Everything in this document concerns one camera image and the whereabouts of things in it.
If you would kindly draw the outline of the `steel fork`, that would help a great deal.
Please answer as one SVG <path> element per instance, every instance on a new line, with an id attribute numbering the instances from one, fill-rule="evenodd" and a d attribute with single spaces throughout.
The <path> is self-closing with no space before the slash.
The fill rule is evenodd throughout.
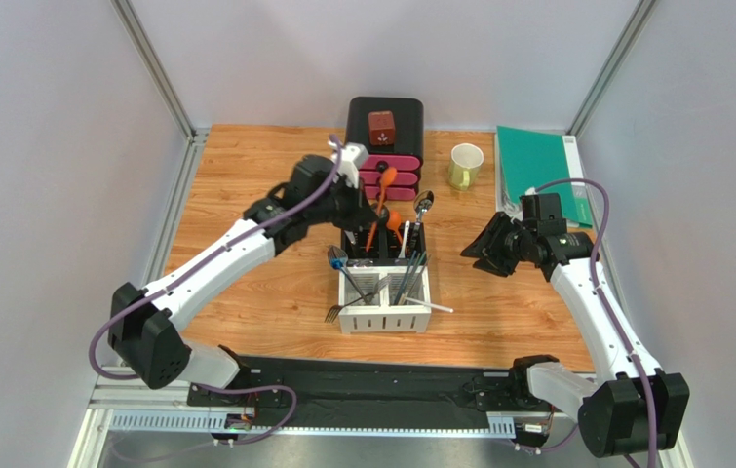
<path id="1" fill-rule="evenodd" d="M 356 290 L 356 292 L 359 294 L 362 302 L 365 305 L 369 305 L 369 299 L 368 296 L 364 293 L 362 288 L 359 286 L 353 275 L 350 273 L 347 262 L 349 259 L 348 254 L 346 251 L 341 249 L 337 245 L 329 245 L 327 250 L 327 258 L 329 265 L 334 269 L 342 273 L 345 277 L 345 279 L 349 282 L 349 284 Z"/>

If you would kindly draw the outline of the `pale yellow mug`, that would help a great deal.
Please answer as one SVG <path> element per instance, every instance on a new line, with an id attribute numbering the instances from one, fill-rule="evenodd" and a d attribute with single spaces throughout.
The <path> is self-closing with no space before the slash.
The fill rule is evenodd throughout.
<path id="1" fill-rule="evenodd" d="M 467 191 L 484 163 L 483 151 L 474 144 L 460 143 L 450 151 L 448 183 L 459 191 Z"/>

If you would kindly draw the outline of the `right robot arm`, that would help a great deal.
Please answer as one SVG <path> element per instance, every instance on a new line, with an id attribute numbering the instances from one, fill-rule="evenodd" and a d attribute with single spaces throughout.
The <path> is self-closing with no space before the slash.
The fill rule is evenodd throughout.
<path id="1" fill-rule="evenodd" d="M 524 195 L 523 216 L 496 213 L 462 251 L 475 268 L 500 277 L 530 263 L 562 298 L 587 344 L 595 375 L 587 379 L 550 355 L 518 358 L 511 397 L 545 402 L 572 418 L 596 458 L 672 449 L 690 389 L 646 350 L 606 287 L 595 241 L 570 231 L 556 193 Z"/>

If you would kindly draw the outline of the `small white plastic spoon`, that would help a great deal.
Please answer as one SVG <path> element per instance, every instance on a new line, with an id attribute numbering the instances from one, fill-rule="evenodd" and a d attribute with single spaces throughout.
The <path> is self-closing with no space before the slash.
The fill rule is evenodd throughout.
<path id="1" fill-rule="evenodd" d="M 406 220 L 405 223 L 402 225 L 398 259 L 403 259 L 407 256 L 407 241 L 408 241 L 409 230 L 410 230 L 410 221 Z"/>

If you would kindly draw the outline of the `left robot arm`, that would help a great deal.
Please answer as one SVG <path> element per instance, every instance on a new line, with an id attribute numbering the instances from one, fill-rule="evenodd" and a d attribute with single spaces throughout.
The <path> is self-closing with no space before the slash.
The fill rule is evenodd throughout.
<path id="1" fill-rule="evenodd" d="M 310 227 L 359 231 L 377 220 L 360 179 L 368 150 L 335 136 L 329 147 L 330 156 L 303 156 L 288 181 L 251 204 L 225 234 L 173 273 L 141 288 L 120 286 L 112 295 L 110 319 L 89 348 L 95 371 L 116 377 L 96 359 L 97 345 L 106 339 L 131 369 L 126 378 L 152 390 L 176 380 L 227 387 L 241 370 L 237 359 L 180 335 L 196 315 L 245 274 L 304 239 Z"/>

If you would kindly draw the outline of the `steel spoon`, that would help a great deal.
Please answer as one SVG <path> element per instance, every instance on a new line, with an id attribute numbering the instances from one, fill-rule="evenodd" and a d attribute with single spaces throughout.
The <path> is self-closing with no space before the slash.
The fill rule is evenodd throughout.
<path id="1" fill-rule="evenodd" d="M 427 212 L 432 208 L 435 200 L 435 195 L 432 190 L 423 190 L 419 192 L 413 201 L 413 208 L 415 212 L 415 221 L 409 230 L 409 246 L 413 250 L 417 242 L 419 231 L 423 223 L 423 218 Z"/>

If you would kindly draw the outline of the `black utensil caddy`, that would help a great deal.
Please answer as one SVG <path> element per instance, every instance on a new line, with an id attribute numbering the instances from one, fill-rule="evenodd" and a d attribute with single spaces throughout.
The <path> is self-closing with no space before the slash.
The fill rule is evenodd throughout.
<path id="1" fill-rule="evenodd" d="M 396 236 L 393 235 L 385 226 L 377 227 L 372 246 L 368 252 L 365 251 L 365 245 L 368 237 L 368 229 L 360 231 L 340 232 L 339 247 L 346 251 L 349 256 L 349 266 L 394 266 L 395 260 L 398 258 L 399 244 Z M 407 256 L 410 260 L 414 254 L 426 252 L 425 227 L 421 226 L 419 236 L 412 250 L 407 241 Z"/>

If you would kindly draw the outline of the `white slotted utensil caddy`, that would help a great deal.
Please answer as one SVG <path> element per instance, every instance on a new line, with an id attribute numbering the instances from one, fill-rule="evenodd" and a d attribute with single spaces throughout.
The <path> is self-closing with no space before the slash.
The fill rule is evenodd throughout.
<path id="1" fill-rule="evenodd" d="M 376 281 L 383 275 L 390 274 L 393 266 L 352 267 L 353 275 L 365 294 L 372 292 Z M 335 320 L 340 331 L 344 334 L 352 333 L 380 333 L 380 332 L 416 332 L 427 331 L 432 312 L 430 309 L 416 304 L 389 303 L 389 287 L 385 288 L 379 299 L 372 305 L 357 303 L 345 308 Z M 430 278 L 425 266 L 416 282 L 413 291 L 407 295 L 419 300 L 431 301 Z M 360 298 L 356 290 L 349 284 L 343 274 L 339 275 L 337 304 L 345 304 Z"/>

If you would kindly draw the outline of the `dark blue chopstick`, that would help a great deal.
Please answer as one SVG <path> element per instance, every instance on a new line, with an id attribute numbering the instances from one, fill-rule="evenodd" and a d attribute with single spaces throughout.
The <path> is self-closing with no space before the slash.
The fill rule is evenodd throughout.
<path id="1" fill-rule="evenodd" d="M 389 274 L 391 281 L 389 285 L 388 294 L 389 294 L 389 303 L 391 305 L 395 305 L 397 302 L 397 295 L 399 293 L 401 282 L 407 273 L 407 267 L 408 267 L 408 259 L 406 257 L 397 258 L 395 260 L 395 265 L 393 266 L 392 271 Z"/>

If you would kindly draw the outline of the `teal chopstick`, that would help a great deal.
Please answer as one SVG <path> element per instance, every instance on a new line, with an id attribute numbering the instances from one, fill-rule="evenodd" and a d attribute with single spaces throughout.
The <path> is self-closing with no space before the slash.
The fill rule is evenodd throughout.
<path id="1" fill-rule="evenodd" d="M 411 270 L 410 275 L 408 276 L 405 287 L 401 289 L 400 299 L 403 297 L 403 295 L 409 295 L 413 291 L 414 286 L 416 282 L 418 281 L 419 276 L 421 275 L 424 267 L 427 264 L 427 258 L 428 258 L 428 255 L 426 252 L 423 252 L 419 256 L 417 263 L 415 264 L 415 266 Z"/>

